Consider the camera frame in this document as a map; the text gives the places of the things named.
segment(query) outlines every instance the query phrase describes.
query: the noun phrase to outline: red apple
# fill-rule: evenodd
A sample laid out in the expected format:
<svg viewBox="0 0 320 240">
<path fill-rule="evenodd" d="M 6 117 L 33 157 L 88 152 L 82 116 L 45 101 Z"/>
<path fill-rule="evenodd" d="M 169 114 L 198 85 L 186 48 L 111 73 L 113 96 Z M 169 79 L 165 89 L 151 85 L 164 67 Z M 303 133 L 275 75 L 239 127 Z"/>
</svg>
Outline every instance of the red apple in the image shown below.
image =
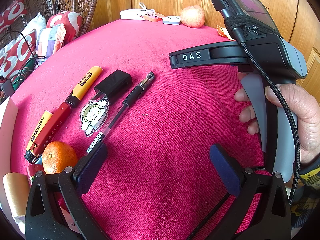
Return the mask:
<svg viewBox="0 0 320 240">
<path fill-rule="evenodd" d="M 185 7 L 180 17 L 181 22 L 191 28 L 200 28 L 204 24 L 204 11 L 199 5 Z"/>
</svg>

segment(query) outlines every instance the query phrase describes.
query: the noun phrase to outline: acrylic cat charm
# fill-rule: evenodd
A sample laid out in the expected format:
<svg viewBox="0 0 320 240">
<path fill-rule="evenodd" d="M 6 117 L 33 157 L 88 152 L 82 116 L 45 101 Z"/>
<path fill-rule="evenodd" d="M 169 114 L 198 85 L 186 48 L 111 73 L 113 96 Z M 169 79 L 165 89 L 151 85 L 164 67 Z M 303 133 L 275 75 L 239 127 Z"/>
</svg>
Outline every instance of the acrylic cat charm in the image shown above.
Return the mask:
<svg viewBox="0 0 320 240">
<path fill-rule="evenodd" d="M 81 131 L 91 136 L 104 123 L 108 116 L 109 101 L 106 98 L 90 100 L 80 112 Z"/>
</svg>

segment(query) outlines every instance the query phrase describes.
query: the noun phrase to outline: wooden cabinet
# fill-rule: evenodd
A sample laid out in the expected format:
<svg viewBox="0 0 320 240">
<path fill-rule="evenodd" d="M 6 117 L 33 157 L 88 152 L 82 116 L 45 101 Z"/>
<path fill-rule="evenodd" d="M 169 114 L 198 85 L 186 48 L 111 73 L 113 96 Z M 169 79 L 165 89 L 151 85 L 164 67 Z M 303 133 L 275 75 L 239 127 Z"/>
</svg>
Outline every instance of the wooden cabinet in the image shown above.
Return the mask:
<svg viewBox="0 0 320 240">
<path fill-rule="evenodd" d="M 260 0 L 267 8 L 283 38 L 299 49 L 307 62 L 308 77 L 298 81 L 320 102 L 320 23 L 306 0 Z M 190 5 L 200 5 L 205 12 L 205 25 L 224 26 L 223 18 L 210 0 L 98 0 L 91 27 L 97 28 L 120 18 L 120 11 L 147 8 L 168 15 L 180 15 Z"/>
</svg>

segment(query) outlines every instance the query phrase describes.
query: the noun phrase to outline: pink tablecloth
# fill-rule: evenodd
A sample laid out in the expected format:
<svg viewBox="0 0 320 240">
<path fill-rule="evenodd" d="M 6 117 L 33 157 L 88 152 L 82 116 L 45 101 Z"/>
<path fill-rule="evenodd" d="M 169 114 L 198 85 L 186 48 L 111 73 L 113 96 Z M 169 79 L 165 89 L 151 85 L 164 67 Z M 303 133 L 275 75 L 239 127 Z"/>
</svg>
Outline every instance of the pink tablecloth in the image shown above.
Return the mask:
<svg viewBox="0 0 320 240">
<path fill-rule="evenodd" d="M 108 158 L 82 198 L 113 240 L 184 240 L 226 193 L 209 160 L 212 144 L 220 143 L 242 166 L 263 164 L 258 135 L 248 135 L 247 125 L 238 120 L 248 103 L 233 98 L 241 87 L 237 69 L 170 69 L 168 53 L 217 41 L 225 38 L 205 26 L 118 20 L 66 45 L 12 97 L 19 112 L 11 170 L 26 173 L 23 154 L 39 118 L 45 110 L 54 112 L 92 66 L 103 68 L 95 84 L 116 69 L 130 73 L 134 85 L 153 71 L 156 80 L 110 135 Z M 78 157 L 94 138 L 80 131 L 79 109 L 94 94 L 90 89 L 54 138 L 70 144 Z M 208 235 L 231 202 L 196 239 Z"/>
</svg>

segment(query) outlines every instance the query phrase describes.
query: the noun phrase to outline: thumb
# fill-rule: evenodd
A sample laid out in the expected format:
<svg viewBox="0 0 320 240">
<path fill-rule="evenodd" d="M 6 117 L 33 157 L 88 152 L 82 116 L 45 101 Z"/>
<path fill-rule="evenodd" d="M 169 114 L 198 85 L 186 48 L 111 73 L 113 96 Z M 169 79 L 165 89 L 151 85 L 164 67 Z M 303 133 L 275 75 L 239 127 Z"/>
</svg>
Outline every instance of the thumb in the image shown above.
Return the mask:
<svg viewBox="0 0 320 240">
<path fill-rule="evenodd" d="M 276 85 L 287 102 L 290 110 L 301 119 L 314 117 L 319 110 L 316 99 L 305 91 L 302 87 L 295 84 Z M 278 98 L 268 86 L 265 88 L 267 99 L 276 106 L 282 107 Z"/>
</svg>

